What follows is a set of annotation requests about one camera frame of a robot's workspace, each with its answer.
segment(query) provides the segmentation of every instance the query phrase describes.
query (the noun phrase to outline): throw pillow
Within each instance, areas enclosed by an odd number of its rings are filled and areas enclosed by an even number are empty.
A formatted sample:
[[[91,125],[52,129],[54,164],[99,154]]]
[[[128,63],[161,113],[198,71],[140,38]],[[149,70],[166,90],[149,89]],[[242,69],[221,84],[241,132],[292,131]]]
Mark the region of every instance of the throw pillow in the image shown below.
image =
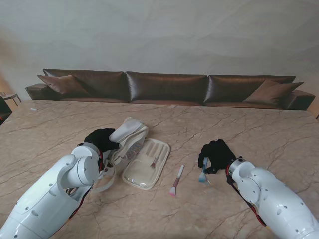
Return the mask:
[[[301,85],[303,82],[280,84],[274,81],[264,81],[247,99],[243,102],[261,103],[277,106],[280,100]]]
[[[77,82],[72,75],[52,77],[38,77],[46,83],[52,90],[58,92],[61,97],[90,97],[91,95]]]

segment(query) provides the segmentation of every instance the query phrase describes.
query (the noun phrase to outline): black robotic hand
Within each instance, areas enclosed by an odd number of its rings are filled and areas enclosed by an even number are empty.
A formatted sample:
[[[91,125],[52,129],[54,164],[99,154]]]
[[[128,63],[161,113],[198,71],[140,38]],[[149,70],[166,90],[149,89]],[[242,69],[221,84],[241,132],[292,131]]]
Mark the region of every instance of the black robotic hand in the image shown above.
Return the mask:
[[[115,131],[113,128],[97,129],[90,133],[84,140],[85,143],[94,144],[102,152],[120,148],[119,143],[110,141],[110,135]]]
[[[211,141],[209,144],[204,145],[198,156],[199,168],[204,166],[203,162],[206,157],[209,158],[211,164],[211,166],[205,170],[205,173],[208,174],[215,174],[219,169],[225,169],[231,159],[236,159],[233,152],[222,139]]]

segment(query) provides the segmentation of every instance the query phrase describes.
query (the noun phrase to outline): clear plastic case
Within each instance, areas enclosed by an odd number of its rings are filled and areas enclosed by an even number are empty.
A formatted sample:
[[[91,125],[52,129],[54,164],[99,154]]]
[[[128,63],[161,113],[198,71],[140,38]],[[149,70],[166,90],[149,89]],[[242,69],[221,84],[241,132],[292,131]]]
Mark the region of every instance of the clear plastic case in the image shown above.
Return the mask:
[[[135,159],[125,168],[124,182],[141,189],[151,189],[158,180],[170,152],[167,143],[147,138]]]

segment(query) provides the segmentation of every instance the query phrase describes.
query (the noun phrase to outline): white bag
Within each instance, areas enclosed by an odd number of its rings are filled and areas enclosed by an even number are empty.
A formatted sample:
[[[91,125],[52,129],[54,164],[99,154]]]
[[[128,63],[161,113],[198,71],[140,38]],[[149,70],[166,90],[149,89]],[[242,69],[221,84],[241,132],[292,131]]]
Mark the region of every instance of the white bag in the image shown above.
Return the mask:
[[[128,117],[121,127],[111,134],[110,141],[119,143],[121,147],[111,153],[109,151],[103,153],[105,169],[100,172],[98,181],[104,176],[113,177],[104,186],[94,188],[91,191],[102,192],[114,183],[116,175],[120,174],[126,166],[134,160],[142,148],[148,132],[149,128],[147,128],[144,124],[132,117]]]

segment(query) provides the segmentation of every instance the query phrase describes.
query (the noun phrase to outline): small table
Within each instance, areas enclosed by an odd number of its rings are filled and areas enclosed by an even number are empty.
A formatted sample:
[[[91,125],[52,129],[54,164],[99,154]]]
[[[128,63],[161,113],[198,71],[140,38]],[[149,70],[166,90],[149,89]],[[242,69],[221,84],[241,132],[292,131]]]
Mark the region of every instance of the small table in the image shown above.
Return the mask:
[[[15,97],[17,97],[17,98],[19,99],[19,101],[22,102],[17,93],[15,93],[15,94],[7,94],[7,95],[5,95],[5,96],[2,96],[2,98],[3,98],[5,101],[6,101],[6,100],[9,100],[9,99],[13,99],[13,101],[15,102],[15,104],[18,106],[17,102],[16,102],[15,99],[14,99]]]
[[[227,184],[224,170],[207,176],[211,185],[198,182],[195,161],[203,145],[216,138],[223,138],[236,156],[271,171],[319,219],[319,123],[310,112],[24,101],[0,127],[0,227],[56,161],[95,129],[118,128],[129,116],[149,127],[148,137],[170,145],[159,180],[142,190],[119,177],[108,190],[90,192],[51,239],[274,238]],[[182,164],[172,197],[168,192]]]

